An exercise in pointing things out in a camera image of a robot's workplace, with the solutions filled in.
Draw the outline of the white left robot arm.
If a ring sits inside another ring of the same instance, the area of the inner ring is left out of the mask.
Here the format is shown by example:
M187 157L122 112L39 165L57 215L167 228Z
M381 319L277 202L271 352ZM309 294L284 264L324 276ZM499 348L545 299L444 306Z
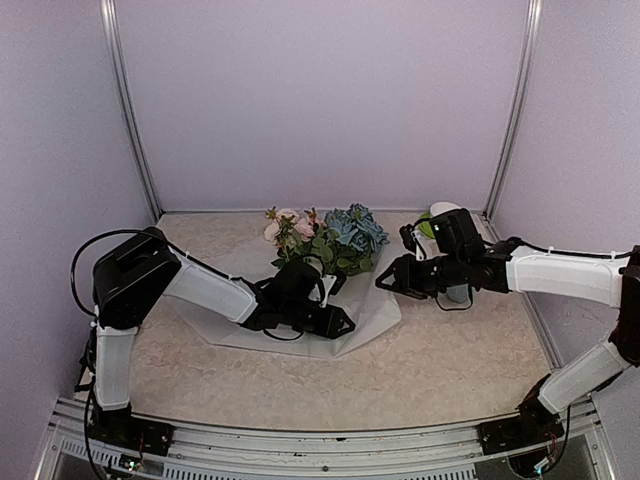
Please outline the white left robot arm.
M205 264L171 243L156 227L124 229L126 241L92 270L95 337L89 391L103 410L102 430L121 445L140 434L130 415L129 374L134 338L163 296L211 311L242 328L270 335L280 325L299 335L335 340L355 329L343 308L330 304L346 278L329 275L319 257L287 262L272 277L251 282Z

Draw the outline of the blue fake hydrangea stem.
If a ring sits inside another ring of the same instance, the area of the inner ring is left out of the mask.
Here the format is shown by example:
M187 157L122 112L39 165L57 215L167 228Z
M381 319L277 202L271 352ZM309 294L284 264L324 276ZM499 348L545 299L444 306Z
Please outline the blue fake hydrangea stem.
M290 260L278 255L272 265L282 269L287 263L302 260L324 274L343 272L347 277L371 272L383 248L389 243L388 233L365 206L354 203L347 209L335 208L326 213L318 211L326 222L314 238L300 242L294 230L296 246L290 250Z

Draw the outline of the pink fake rose stem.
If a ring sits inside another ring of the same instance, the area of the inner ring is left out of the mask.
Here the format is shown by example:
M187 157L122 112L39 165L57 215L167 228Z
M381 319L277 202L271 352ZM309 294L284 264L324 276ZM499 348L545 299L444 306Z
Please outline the pink fake rose stem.
M326 222L319 217L315 207L305 210L295 223L294 229L300 236L300 242L306 244L310 242L316 233L326 227Z
M265 211L265 217L269 220L269 224L264 229L264 239L277 248L281 258L289 261L290 250L296 246L293 231L299 214L290 208L272 207Z

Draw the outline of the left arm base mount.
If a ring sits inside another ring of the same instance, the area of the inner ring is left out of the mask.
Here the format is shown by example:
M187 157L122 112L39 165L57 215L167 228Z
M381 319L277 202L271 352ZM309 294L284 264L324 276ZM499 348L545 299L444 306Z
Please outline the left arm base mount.
M156 420L133 416L131 406L118 410L97 407L91 414L88 435L109 445L165 457L168 454L174 426Z

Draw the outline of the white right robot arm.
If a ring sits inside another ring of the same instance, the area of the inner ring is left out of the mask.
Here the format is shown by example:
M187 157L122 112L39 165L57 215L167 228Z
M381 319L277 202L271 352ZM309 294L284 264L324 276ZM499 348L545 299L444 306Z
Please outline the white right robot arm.
M436 298L465 285L498 293L537 292L581 298L614 308L617 324L609 337L550 374L531 391L511 433L535 442L555 415L580 397L639 364L639 252L609 255L536 250L512 237L471 253L461 249L431 259L396 258L377 277L377 287L415 299Z

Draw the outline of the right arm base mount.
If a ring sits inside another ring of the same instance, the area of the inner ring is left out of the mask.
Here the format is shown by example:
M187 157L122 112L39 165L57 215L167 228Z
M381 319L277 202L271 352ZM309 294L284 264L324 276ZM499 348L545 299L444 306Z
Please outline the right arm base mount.
M516 416L482 422L477 430L484 455L541 444L565 434L559 414L549 412L537 398L524 400Z

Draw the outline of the light blue ceramic mug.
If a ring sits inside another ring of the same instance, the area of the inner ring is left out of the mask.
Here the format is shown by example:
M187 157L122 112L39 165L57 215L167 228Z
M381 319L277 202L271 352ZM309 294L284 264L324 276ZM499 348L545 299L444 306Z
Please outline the light blue ceramic mug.
M458 285L448 287L446 290L446 297L449 301L457 305L462 305L471 301L472 293L470 292L470 287L468 285Z

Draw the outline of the white wrapping paper sheet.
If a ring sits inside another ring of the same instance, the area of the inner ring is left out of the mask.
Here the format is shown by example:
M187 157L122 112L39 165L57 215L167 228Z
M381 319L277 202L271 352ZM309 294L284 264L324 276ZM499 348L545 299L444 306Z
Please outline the white wrapping paper sheet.
M375 286L375 278L387 268L401 252L398 244L388 244L374 256L374 270L351 277L329 303L345 310L355 323L355 330L336 340L296 333L286 326L275 330L277 339L252 332L223 318L220 314L192 301L171 294L167 303L191 326L196 333L212 345L248 350L281 353L308 358L330 359L340 357L379 336L400 322L402 314L394 295Z

